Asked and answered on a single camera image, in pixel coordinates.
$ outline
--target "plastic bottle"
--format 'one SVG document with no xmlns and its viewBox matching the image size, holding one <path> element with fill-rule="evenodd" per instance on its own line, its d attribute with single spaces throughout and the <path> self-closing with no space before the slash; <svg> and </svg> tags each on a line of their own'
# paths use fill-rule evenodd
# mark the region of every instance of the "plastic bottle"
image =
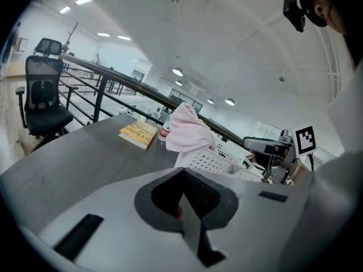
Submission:
<svg viewBox="0 0 363 272">
<path fill-rule="evenodd" d="M 165 123 L 164 123 L 164 125 L 163 125 L 163 127 L 162 127 L 162 129 L 161 129 L 161 131 L 160 131 L 160 133 L 158 135 L 158 138 L 159 138 L 160 141 L 165 141 L 166 140 L 166 137 L 170 133 L 170 127 L 169 127 L 169 125 L 170 125 L 170 121 L 171 121 L 171 116 L 172 116 L 172 114 L 170 114 L 166 118 Z"/>
</svg>

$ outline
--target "chair armrest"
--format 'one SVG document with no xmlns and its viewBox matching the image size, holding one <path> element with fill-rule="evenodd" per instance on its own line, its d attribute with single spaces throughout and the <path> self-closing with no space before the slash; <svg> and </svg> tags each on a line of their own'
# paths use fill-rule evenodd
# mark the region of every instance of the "chair armrest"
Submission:
<svg viewBox="0 0 363 272">
<path fill-rule="evenodd" d="M 18 88 L 16 88 L 16 90 L 15 90 L 15 93 L 16 93 L 18 96 L 20 96 L 20 95 L 24 94 L 24 92 L 25 92 L 25 87 L 18 87 Z"/>
<path fill-rule="evenodd" d="M 24 128 L 28 128 L 25 117 L 24 117 L 24 109 L 23 109 L 23 94 L 25 92 L 25 87 L 18 87 L 15 90 L 15 93 L 18 95 L 19 98 L 19 109 L 20 109 L 20 116 L 22 118 L 22 123 Z"/>
<path fill-rule="evenodd" d="M 72 86 L 71 84 L 67 84 L 67 83 L 63 82 L 63 80 L 59 80 L 59 81 L 63 84 L 63 86 L 67 87 L 70 90 L 78 90 L 78 87 L 76 87 L 76 86 Z"/>
</svg>

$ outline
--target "gray panel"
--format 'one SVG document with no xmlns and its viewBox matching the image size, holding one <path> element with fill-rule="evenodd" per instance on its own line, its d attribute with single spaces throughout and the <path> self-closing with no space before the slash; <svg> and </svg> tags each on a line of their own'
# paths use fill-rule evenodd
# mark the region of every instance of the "gray panel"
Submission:
<svg viewBox="0 0 363 272">
<path fill-rule="evenodd" d="M 135 121 L 126 114 L 65 135 L 25 157 L 0 177 L 16 221 L 37 234 L 57 215 L 107 184 L 174 167 L 177 152 L 156 137 L 143 150 L 118 136 Z"/>
</svg>

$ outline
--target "chair headrest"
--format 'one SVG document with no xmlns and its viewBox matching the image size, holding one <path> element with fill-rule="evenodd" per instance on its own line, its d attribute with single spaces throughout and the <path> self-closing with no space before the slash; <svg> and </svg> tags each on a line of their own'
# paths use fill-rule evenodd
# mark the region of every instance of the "chair headrest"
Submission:
<svg viewBox="0 0 363 272">
<path fill-rule="evenodd" d="M 59 56 L 62 53 L 62 44 L 59 41 L 42 38 L 35 48 L 36 52 L 46 55 Z"/>
</svg>

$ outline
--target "desk surface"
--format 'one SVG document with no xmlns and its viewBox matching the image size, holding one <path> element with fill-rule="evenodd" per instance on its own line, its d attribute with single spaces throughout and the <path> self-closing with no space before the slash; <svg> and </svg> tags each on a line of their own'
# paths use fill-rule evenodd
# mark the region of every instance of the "desk surface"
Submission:
<svg viewBox="0 0 363 272">
<path fill-rule="evenodd" d="M 35 234 L 102 186 L 174 167 L 178 153 L 154 139 L 147 151 L 118 137 L 126 114 L 91 124 L 25 157 L 0 177 L 15 220 Z"/>
</svg>

